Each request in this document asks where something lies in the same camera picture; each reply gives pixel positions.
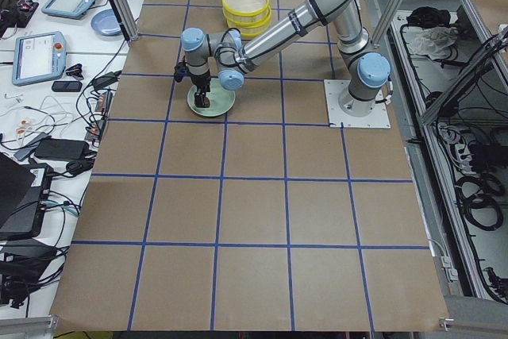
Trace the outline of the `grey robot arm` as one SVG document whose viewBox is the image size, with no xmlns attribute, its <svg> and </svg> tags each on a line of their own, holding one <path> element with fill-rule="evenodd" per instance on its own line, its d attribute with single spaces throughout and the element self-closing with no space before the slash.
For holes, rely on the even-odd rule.
<svg viewBox="0 0 508 339">
<path fill-rule="evenodd" d="M 338 50 L 351 76 L 347 89 L 339 97 L 339 106 L 349 115 L 366 116 L 371 113 L 379 90 L 387 83 L 391 67 L 384 56 L 374 51 L 354 0 L 304 0 L 247 44 L 241 43 L 241 35 L 235 29 L 211 34 L 198 28 L 185 29 L 180 37 L 184 57 L 175 66 L 175 81 L 181 82 L 188 76 L 197 88 L 194 104 L 208 108 L 209 59 L 216 61 L 221 86 L 236 91 L 243 86 L 246 74 L 313 29 L 328 24 L 336 28 Z"/>
</svg>

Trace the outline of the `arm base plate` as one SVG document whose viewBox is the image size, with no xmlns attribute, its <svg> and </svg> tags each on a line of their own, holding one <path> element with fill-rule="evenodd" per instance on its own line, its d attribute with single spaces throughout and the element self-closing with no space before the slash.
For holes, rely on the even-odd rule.
<svg viewBox="0 0 508 339">
<path fill-rule="evenodd" d="M 389 129 L 391 127 L 383 92 L 374 100 L 359 101 L 348 92 L 349 80 L 326 79 L 325 98 L 329 127 L 350 129 Z"/>
</svg>

